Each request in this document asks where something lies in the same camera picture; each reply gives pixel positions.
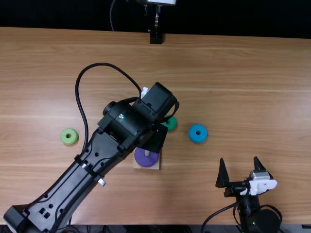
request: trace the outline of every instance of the black cable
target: black cable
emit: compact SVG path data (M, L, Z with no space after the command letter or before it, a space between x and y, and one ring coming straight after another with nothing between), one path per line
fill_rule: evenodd
M116 2L116 0L112 0L112 3L110 5L110 9L109 9L109 21L110 21L110 26L111 26L112 31L114 31L113 24L112 24L112 8L113 8L115 2Z
M282 221L283 221L283 216L282 216L282 213L281 213L277 208L275 208L275 207L272 206L272 205L262 205L260 208L263 208L263 207L268 207L268 208L270 208L270 209L273 209L273 210L277 213L278 217L280 218L280 224L282 223Z
M236 226L236 228L239 230L239 232L243 233L242 230L239 228L238 225L235 225L235 226Z
M89 69L93 68L93 67L98 67L98 66L106 66L106 67L111 67L114 68L115 70L117 70L118 72L120 72L121 74L123 74L125 77L127 77L127 79L137 88L138 92L139 92L139 98L141 96L141 88L139 87L139 85L127 74L125 73L123 70L121 70L119 67L110 64L110 63L104 63L104 62L99 62L99 63L94 63L91 65L88 65L87 67L85 67L80 74L78 75L77 81L76 81L76 85L75 85L75 95L76 95L76 101L77 101L77 105L79 108L79 111L81 113L82 116L82 120L84 123L84 130L85 130L85 137L84 137L84 143L83 143L83 148L82 150L84 150L87 146L88 143L88 124L87 124L87 120L86 120L86 115L83 111L81 102L80 102L80 96L79 96L79 84L80 84L80 80L82 78L82 76L84 75L85 72L87 72Z
M211 215L203 222L202 227L201 227L201 233L204 233L204 227L206 226L206 224L207 224L208 221L210 221L213 217L215 217L216 215L220 214L221 212L226 211L226 210L228 210L228 209L230 209L230 208L232 208L232 207L234 207L234 206L236 206L236 205L239 205L242 201L244 201L244 200L246 199L246 197L247 197L248 194L249 194L249 191L250 191L250 188L248 187L245 196L244 196L240 201L237 201L237 202L235 202L235 203L233 203L233 204L231 204L231 205L229 205L229 206L226 206L226 207L224 207L224 208L222 208L222 209L216 211L215 213L211 214Z
M241 224L239 224L237 218L235 217L235 210L236 210L236 209L237 209L237 206L234 206L234 207L233 207L233 217L234 217L235 222L240 226Z
M107 226L106 226L106 225L103 225L102 233L106 233L106 229L107 229Z
M80 233L80 231L79 231L79 229L78 228L76 228L76 227L74 227L74 226L72 226L72 225L70 225L70 226L67 226L67 227L71 227L71 228L74 228L78 233Z
M109 229L109 226L106 225L106 229L108 230L109 233L112 233L111 230Z

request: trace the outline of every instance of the wooden table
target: wooden table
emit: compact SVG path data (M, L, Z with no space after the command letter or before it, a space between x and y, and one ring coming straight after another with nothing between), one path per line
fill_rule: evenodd
M74 84L79 72L109 62L141 87L161 82L181 103L161 170L133 170L130 155L90 193L73 224L202 224L233 203L215 187L219 159L241 181L258 156L278 181L260 197L285 224L310 224L311 40L0 28L0 214L42 194L82 148ZM137 94L117 71L88 71L80 96L92 133L103 108ZM208 128L206 143L187 136ZM80 141L60 140L73 128ZM234 224L232 211L213 224Z

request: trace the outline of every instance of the wooden block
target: wooden block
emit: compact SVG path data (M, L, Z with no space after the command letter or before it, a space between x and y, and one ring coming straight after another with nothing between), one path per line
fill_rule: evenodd
M133 168L134 169L151 169L151 170L160 170L160 159L161 159L161 153L160 153L160 156L159 156L159 159L157 160L157 162L150 166L150 167L144 167L144 166L141 166L139 165L136 160L135 160L135 156L133 156Z

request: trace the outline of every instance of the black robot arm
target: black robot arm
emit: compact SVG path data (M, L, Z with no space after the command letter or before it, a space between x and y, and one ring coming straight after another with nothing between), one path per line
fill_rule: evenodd
M86 148L63 175L32 203L12 206L5 213L10 229L17 233L62 232L95 185L104 186L104 176L135 147L162 147L167 128L160 123L174 105L178 107L176 98L160 83L143 99L108 104Z

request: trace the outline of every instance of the green ring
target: green ring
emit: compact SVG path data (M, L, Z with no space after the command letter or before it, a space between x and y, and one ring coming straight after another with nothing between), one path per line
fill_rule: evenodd
M65 129L62 131L60 139L66 146L69 146L75 144L78 141L78 134L73 129Z
M176 120L175 117L172 117L172 118L169 119L168 121L163 122L162 125L164 125L164 126L166 126L167 128L169 128L168 131L170 132L170 131L173 131L173 130L176 128L176 126L177 126L177 120Z

